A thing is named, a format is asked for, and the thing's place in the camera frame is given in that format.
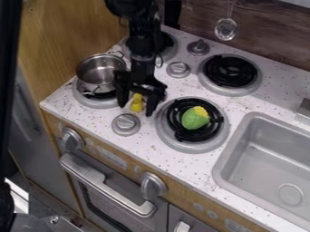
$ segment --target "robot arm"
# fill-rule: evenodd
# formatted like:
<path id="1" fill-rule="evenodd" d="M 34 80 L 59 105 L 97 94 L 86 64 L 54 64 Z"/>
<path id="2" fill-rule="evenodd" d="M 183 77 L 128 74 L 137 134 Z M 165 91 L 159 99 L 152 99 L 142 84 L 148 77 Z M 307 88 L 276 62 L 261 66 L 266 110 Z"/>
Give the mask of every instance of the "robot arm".
<path id="1" fill-rule="evenodd" d="M 138 92 L 148 98 L 146 115 L 149 117 L 165 99 L 167 89 L 154 77 L 161 45 L 158 6 L 153 0 L 105 0 L 105 3 L 114 15 L 126 17 L 130 25 L 131 71 L 115 73 L 118 103 L 124 107 L 130 91 Z"/>

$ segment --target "sink basin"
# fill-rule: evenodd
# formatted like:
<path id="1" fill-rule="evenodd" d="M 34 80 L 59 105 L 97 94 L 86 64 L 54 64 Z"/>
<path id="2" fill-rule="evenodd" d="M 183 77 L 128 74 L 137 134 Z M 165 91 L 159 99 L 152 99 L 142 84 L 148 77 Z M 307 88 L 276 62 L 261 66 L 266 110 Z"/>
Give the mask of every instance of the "sink basin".
<path id="1" fill-rule="evenodd" d="M 310 132 L 251 112 L 212 174 L 223 189 L 310 230 Z"/>

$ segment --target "knob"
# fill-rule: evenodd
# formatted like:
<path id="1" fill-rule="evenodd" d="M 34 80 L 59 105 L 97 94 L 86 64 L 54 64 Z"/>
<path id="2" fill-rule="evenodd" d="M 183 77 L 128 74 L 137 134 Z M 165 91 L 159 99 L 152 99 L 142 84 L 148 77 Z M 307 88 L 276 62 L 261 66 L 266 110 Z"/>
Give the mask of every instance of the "knob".
<path id="1" fill-rule="evenodd" d="M 111 128 L 113 131 L 124 137 L 137 133 L 140 127 L 140 119 L 130 113 L 124 113 L 117 116 L 111 123 Z"/>
<path id="2" fill-rule="evenodd" d="M 188 45 L 188 52 L 193 55 L 205 55 L 210 51 L 210 48 L 207 43 L 202 39 L 199 39 L 196 42 L 190 43 Z"/>
<path id="3" fill-rule="evenodd" d="M 84 140 L 75 130 L 65 127 L 63 128 L 61 146 L 67 151 L 82 149 L 84 147 Z"/>
<path id="4" fill-rule="evenodd" d="M 184 78 L 190 74 L 189 66 L 182 62 L 170 63 L 166 71 L 169 76 L 174 78 Z"/>
<path id="5" fill-rule="evenodd" d="M 178 224 L 174 228 L 174 232 L 189 232 L 190 225 L 186 224 L 183 221 L 178 222 Z"/>
<path id="6" fill-rule="evenodd" d="M 144 172 L 142 174 L 141 193 L 145 199 L 153 200 L 167 193 L 166 184 L 155 174 Z"/>

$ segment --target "saucepan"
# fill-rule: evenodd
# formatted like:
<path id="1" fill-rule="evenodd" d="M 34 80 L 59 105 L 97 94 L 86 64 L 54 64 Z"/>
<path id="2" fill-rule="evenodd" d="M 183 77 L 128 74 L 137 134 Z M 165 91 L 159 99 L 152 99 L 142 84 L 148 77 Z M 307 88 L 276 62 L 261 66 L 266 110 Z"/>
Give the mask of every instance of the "saucepan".
<path id="1" fill-rule="evenodd" d="M 106 93 L 114 91 L 114 72 L 125 71 L 126 62 L 121 57 L 114 54 L 95 54 L 82 61 L 77 69 L 76 76 L 78 83 L 86 91 L 83 94 L 94 95 L 96 93 Z"/>

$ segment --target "white countertop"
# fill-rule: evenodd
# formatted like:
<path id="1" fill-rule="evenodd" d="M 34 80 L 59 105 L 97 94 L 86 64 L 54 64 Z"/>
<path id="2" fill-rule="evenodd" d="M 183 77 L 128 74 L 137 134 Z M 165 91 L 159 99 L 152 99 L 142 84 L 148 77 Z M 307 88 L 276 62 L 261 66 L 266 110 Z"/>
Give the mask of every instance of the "white countertop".
<path id="1" fill-rule="evenodd" d="M 294 121 L 295 112 L 303 98 L 310 98 L 310 72 L 208 40 L 205 41 L 210 45 L 210 53 L 200 57 L 193 56 L 187 52 L 186 46 L 198 40 L 199 37 L 165 26 L 163 29 L 174 34 L 179 42 L 179 53 L 169 63 L 175 61 L 187 63 L 191 67 L 191 74 L 185 79 L 171 78 L 166 74 L 167 64 L 164 64 L 156 70 L 155 76 L 169 86 L 167 101 L 181 96 L 202 97 L 213 101 L 226 112 L 230 122 L 230 133 L 219 149 L 199 155 L 184 154 L 171 149 L 157 136 L 154 125 L 156 113 L 146 118 L 145 111 L 137 114 L 142 125 L 140 131 L 127 138 L 120 137 L 112 131 L 111 121 L 121 113 L 130 112 L 128 108 L 96 110 L 82 106 L 73 98 L 72 86 L 68 84 L 73 79 L 42 101 L 41 108 L 88 132 L 95 138 L 126 151 L 136 160 L 152 166 L 266 229 L 281 232 L 306 232 L 269 211 L 220 188 L 213 180 L 211 170 L 234 130 L 248 112 L 260 111 L 310 131 L 310 127 Z M 120 49 L 119 45 L 115 45 L 111 51 Z M 251 95 L 237 98 L 220 96 L 206 90 L 200 84 L 198 76 L 193 73 L 197 72 L 199 64 L 207 57 L 220 53 L 238 54 L 256 63 L 264 75 L 261 87 Z"/>

